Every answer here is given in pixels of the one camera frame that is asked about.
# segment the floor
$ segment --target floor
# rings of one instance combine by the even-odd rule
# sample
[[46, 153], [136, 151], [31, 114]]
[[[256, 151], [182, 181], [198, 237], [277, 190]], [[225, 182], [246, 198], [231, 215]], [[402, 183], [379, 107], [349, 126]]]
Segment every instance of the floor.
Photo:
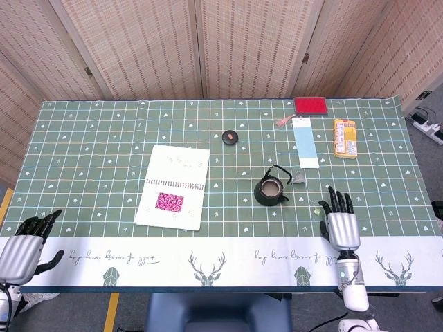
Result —
[[[421, 103], [436, 112], [429, 112], [432, 122], [443, 124], [443, 86]], [[432, 201], [443, 201], [443, 176], [437, 160], [443, 160], [443, 146], [418, 132], [408, 124], [410, 139], [422, 170], [426, 188]], [[0, 199], [4, 188], [0, 185]], [[379, 325], [387, 331], [441, 331], [443, 313], [431, 305], [438, 293], [404, 294], [399, 297], [371, 297]], [[149, 294], [120, 294], [113, 331], [142, 330]], [[109, 294], [64, 293], [42, 302], [22, 313], [14, 320], [11, 331], [77, 332], [103, 331]], [[292, 315], [294, 331], [308, 331], [313, 326], [345, 312], [343, 303], [333, 294], [299, 294], [293, 297]], [[317, 330], [337, 331], [338, 322]]]

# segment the robotic hand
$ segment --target robotic hand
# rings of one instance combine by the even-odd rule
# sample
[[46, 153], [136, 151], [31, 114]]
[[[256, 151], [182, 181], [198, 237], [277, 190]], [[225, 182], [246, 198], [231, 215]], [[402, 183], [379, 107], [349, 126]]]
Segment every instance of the robotic hand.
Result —
[[64, 251], [60, 250], [50, 262], [38, 265], [46, 239], [61, 213], [57, 210], [42, 219], [26, 219], [6, 242], [0, 255], [0, 331], [8, 330], [15, 315], [21, 300], [20, 286], [34, 275], [54, 268], [62, 259]]
[[322, 237], [331, 243], [333, 249], [340, 252], [337, 258], [337, 270], [340, 277], [338, 289], [343, 294], [346, 308], [363, 315], [364, 320], [341, 320], [340, 332], [380, 331], [370, 308], [366, 293], [363, 271], [359, 256], [355, 250], [360, 247], [360, 234], [357, 217], [354, 214], [349, 194], [343, 195], [329, 186], [331, 205], [326, 201], [318, 202], [326, 214], [326, 222], [320, 222]]

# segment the deer head print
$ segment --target deer head print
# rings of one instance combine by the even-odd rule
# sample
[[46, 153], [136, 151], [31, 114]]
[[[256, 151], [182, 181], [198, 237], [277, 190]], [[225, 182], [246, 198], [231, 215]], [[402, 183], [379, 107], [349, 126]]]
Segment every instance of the deer head print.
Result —
[[221, 253], [221, 256], [219, 257], [219, 268], [215, 268], [215, 264], [213, 264], [213, 271], [206, 276], [202, 270], [201, 264], [200, 269], [197, 270], [195, 267], [195, 262], [197, 261], [197, 258], [194, 257], [194, 253], [192, 253], [189, 257], [189, 264], [191, 264], [192, 268], [194, 269], [194, 277], [195, 279], [199, 280], [201, 282], [202, 286], [212, 286], [213, 282], [220, 278], [220, 270], [222, 269], [223, 265], [226, 263], [226, 258], [224, 256], [224, 253]]
[[386, 268], [383, 265], [383, 257], [379, 256], [379, 253], [377, 252], [377, 254], [375, 255], [375, 261], [380, 264], [381, 268], [384, 269], [385, 272], [385, 276], [388, 279], [394, 280], [394, 283], [397, 286], [405, 286], [406, 285], [406, 280], [409, 280], [413, 274], [411, 272], [409, 272], [410, 267], [412, 266], [414, 259], [412, 258], [412, 256], [410, 255], [410, 253], [408, 252], [408, 254], [404, 257], [406, 259], [406, 263], [408, 263], [408, 268], [404, 268], [403, 263], [401, 263], [401, 274], [400, 276], [397, 275], [394, 271], [392, 271], [392, 268], [390, 267], [390, 263], [388, 263], [388, 267]]

